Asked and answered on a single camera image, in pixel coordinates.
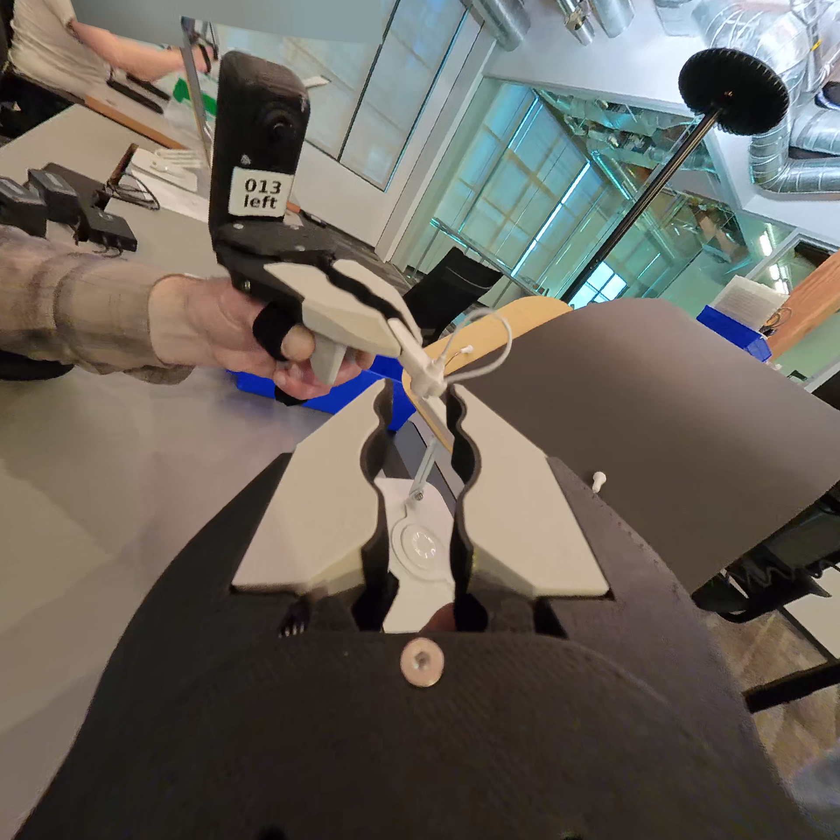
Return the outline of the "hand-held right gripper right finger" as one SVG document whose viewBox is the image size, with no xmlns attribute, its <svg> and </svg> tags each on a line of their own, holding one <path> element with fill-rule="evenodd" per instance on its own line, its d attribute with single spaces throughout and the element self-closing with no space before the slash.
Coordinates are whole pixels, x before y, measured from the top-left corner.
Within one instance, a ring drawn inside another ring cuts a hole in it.
<svg viewBox="0 0 840 840">
<path fill-rule="evenodd" d="M 609 584 L 548 457 L 462 385 L 447 392 L 451 466 L 463 482 L 449 560 L 457 597 L 478 585 L 540 598 Z"/>
</svg>

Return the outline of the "black wood-rimmed board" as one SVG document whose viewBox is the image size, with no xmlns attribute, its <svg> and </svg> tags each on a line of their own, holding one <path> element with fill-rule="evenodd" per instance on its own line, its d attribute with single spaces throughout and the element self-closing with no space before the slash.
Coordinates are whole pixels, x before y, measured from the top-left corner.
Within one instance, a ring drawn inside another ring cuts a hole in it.
<svg viewBox="0 0 840 840">
<path fill-rule="evenodd" d="M 560 310 L 466 388 L 587 484 L 687 594 L 838 485 L 838 410 L 661 299 Z"/>
</svg>

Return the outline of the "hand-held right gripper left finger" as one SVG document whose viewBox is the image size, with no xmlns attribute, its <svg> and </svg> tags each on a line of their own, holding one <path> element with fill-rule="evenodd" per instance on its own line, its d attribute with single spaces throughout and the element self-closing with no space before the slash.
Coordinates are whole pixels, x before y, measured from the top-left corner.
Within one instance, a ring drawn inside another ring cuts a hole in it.
<svg viewBox="0 0 840 840">
<path fill-rule="evenodd" d="M 234 574 L 238 592 L 316 598 L 389 579 L 382 470 L 391 385 L 370 385 L 291 453 Z"/>
</svg>

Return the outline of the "black office chair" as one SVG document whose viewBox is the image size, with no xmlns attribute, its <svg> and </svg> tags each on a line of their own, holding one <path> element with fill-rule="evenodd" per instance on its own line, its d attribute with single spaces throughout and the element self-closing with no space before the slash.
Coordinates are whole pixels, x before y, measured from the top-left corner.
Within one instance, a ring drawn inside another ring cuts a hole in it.
<svg viewBox="0 0 840 840">
<path fill-rule="evenodd" d="M 423 346 L 441 338 L 448 325 L 484 296 L 502 272 L 468 257 L 457 247 L 447 254 L 403 296 L 420 328 Z"/>
</svg>

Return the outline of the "black pole stand with disc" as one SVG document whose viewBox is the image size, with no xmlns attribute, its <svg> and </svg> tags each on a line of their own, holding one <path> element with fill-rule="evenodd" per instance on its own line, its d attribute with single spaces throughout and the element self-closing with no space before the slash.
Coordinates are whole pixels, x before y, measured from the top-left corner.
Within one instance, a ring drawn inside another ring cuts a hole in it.
<svg viewBox="0 0 840 840">
<path fill-rule="evenodd" d="M 703 49 L 688 58 L 678 87 L 685 105 L 700 115 L 699 122 L 566 288 L 561 296 L 564 303 L 571 303 L 712 129 L 748 137 L 767 133 L 782 121 L 791 101 L 781 77 L 768 65 L 740 50 L 722 47 Z"/>
</svg>

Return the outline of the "white rounded pad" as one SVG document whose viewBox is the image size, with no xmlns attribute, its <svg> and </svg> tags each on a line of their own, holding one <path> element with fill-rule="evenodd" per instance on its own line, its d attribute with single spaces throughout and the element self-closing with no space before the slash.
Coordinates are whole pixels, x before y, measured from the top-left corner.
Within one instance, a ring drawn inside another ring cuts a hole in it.
<svg viewBox="0 0 840 840">
<path fill-rule="evenodd" d="M 390 561 L 398 581 L 395 599 L 383 622 L 388 634 L 422 630 L 455 599 L 449 547 L 453 516 L 428 478 L 441 449 L 433 437 L 413 479 L 378 476 L 385 502 Z"/>
</svg>

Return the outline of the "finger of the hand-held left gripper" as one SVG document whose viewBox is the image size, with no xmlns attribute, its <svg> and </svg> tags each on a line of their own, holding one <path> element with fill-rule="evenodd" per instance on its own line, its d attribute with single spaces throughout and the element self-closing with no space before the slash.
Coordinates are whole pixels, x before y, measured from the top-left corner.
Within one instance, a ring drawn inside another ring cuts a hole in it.
<svg viewBox="0 0 840 840">
<path fill-rule="evenodd" d="M 301 305 L 302 323 L 313 333 L 356 350 L 398 355 L 400 347 L 386 323 L 403 320 L 423 345 L 420 328 L 410 316 L 382 316 L 354 300 L 329 282 L 331 256 L 313 256 L 309 262 L 276 261 L 265 264 L 269 284 L 288 293 Z"/>
<path fill-rule="evenodd" d="M 329 261 L 329 282 L 361 305 L 382 316 L 410 316 L 397 289 L 373 271 L 351 259 Z"/>
</svg>

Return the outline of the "blue plastic bin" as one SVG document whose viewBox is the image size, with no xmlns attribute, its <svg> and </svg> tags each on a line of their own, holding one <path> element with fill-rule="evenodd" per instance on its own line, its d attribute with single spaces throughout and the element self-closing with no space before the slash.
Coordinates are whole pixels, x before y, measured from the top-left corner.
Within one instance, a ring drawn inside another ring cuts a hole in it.
<svg viewBox="0 0 840 840">
<path fill-rule="evenodd" d="M 759 362 L 767 363 L 771 358 L 771 349 L 763 333 L 714 307 L 705 306 L 697 315 L 696 320 Z"/>
<path fill-rule="evenodd" d="M 278 390 L 268 378 L 245 372 L 235 372 L 233 376 L 241 392 L 271 398 L 285 406 L 305 406 L 330 415 L 342 410 L 371 385 L 379 381 L 391 382 L 392 420 L 388 428 L 393 432 L 399 431 L 416 411 L 403 386 L 402 365 L 397 359 L 381 355 L 375 357 L 370 369 L 341 385 L 334 385 L 326 395 L 307 401 L 298 400 Z"/>
</svg>

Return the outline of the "person's left forearm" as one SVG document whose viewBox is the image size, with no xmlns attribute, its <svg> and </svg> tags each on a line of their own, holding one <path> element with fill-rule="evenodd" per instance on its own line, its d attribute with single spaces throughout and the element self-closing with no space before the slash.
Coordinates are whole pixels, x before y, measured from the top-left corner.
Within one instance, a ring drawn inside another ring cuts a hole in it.
<svg viewBox="0 0 840 840">
<path fill-rule="evenodd" d="M 99 375 L 179 384 L 193 366 L 165 364 L 151 339 L 152 292 L 171 278 L 2 226 L 1 349 Z"/>
</svg>

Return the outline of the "person's left hand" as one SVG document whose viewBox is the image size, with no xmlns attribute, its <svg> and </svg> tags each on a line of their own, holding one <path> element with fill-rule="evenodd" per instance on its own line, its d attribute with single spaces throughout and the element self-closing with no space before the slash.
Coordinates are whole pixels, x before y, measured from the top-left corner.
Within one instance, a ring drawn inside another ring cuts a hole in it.
<svg viewBox="0 0 840 840">
<path fill-rule="evenodd" d="M 312 369 L 313 333 L 228 279 L 163 278 L 150 294 L 149 326 L 154 353 L 165 364 L 257 375 L 300 401 L 331 389 Z"/>
</svg>

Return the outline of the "black textured pad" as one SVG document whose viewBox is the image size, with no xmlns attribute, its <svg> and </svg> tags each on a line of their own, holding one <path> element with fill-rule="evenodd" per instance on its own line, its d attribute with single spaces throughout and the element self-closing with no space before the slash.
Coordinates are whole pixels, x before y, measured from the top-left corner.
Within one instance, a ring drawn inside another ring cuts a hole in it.
<svg viewBox="0 0 840 840">
<path fill-rule="evenodd" d="M 18 353 L 1 350 L 1 382 L 47 382 L 73 370 L 73 364 L 52 360 L 32 360 Z"/>
</svg>

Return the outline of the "black tripod stand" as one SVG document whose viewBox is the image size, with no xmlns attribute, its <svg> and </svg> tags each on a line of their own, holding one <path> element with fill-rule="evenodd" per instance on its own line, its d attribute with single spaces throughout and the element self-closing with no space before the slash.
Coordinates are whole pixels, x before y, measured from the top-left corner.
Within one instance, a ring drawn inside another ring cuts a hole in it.
<svg viewBox="0 0 840 840">
<path fill-rule="evenodd" d="M 755 545 L 722 572 L 695 590 L 693 602 L 732 624 L 749 623 L 782 612 L 808 595 L 830 597 L 818 580 L 826 570 L 838 570 L 839 485 Z M 796 671 L 747 690 L 751 713 L 801 700 L 819 690 L 838 686 L 838 657 L 827 654 L 824 664 Z"/>
</svg>

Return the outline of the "black charger block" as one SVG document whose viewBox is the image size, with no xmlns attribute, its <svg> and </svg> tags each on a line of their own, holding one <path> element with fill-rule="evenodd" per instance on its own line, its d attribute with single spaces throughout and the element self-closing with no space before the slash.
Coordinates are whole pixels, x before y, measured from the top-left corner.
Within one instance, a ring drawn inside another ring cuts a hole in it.
<svg viewBox="0 0 840 840">
<path fill-rule="evenodd" d="M 46 238 L 47 224 L 47 205 L 40 195 L 26 185 L 1 176 L 1 225 Z"/>
<path fill-rule="evenodd" d="M 28 189 L 46 206 L 50 222 L 75 226 L 87 207 L 99 206 L 105 185 L 55 163 L 28 169 Z"/>
<path fill-rule="evenodd" d="M 138 249 L 138 240 L 123 217 L 86 204 L 80 207 L 75 240 L 78 243 L 93 243 L 106 250 L 116 250 L 120 254 L 136 253 Z"/>
</svg>

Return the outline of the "clear acrylic stand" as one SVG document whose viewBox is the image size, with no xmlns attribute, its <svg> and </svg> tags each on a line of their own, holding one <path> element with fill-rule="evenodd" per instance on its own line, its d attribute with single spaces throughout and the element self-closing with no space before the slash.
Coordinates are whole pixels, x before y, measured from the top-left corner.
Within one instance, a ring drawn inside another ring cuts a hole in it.
<svg viewBox="0 0 840 840">
<path fill-rule="evenodd" d="M 181 53 L 185 80 L 190 93 L 196 132 L 201 141 L 201 148 L 206 158 L 206 164 L 211 168 L 213 162 L 214 129 L 209 122 L 209 115 L 205 107 L 203 91 L 199 80 L 200 75 L 208 76 L 211 70 L 200 71 L 197 68 L 194 52 L 196 47 L 200 48 L 199 50 L 202 52 L 202 55 L 206 51 L 207 55 L 205 58 L 209 60 L 209 64 L 212 66 L 218 59 L 217 39 L 215 37 L 214 26 L 207 21 L 199 21 L 192 17 L 182 16 L 180 26 L 182 30 L 183 43 Z"/>
</svg>

